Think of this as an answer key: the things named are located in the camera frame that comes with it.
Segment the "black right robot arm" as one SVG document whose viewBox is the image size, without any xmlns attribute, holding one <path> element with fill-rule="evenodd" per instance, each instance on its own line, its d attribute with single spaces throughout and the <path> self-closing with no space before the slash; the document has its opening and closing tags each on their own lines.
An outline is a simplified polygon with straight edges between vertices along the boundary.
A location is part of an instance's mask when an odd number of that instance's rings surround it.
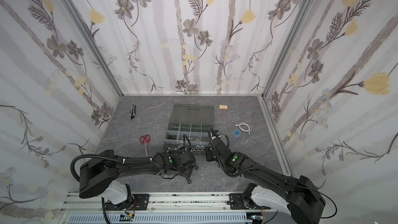
<svg viewBox="0 0 398 224">
<path fill-rule="evenodd" d="M 321 219 L 337 215 L 336 203 L 321 193 L 309 178 L 277 173 L 241 152 L 231 152 L 219 137 L 211 138 L 210 143 L 215 161 L 227 176 L 243 176 L 282 197 L 296 223 L 318 224 Z"/>
</svg>

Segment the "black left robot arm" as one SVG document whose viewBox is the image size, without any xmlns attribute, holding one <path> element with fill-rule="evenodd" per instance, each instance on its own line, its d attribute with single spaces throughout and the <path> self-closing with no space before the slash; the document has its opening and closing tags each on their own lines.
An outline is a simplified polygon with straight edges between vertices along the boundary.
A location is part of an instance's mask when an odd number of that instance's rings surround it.
<svg viewBox="0 0 398 224">
<path fill-rule="evenodd" d="M 79 197 L 97 197 L 119 177 L 135 175 L 182 176 L 191 183 L 193 170 L 198 170 L 195 156 L 189 150 L 157 152 L 151 157 L 124 157 L 112 149 L 100 154 L 84 154 L 70 163 L 70 172 L 79 182 Z"/>
</svg>

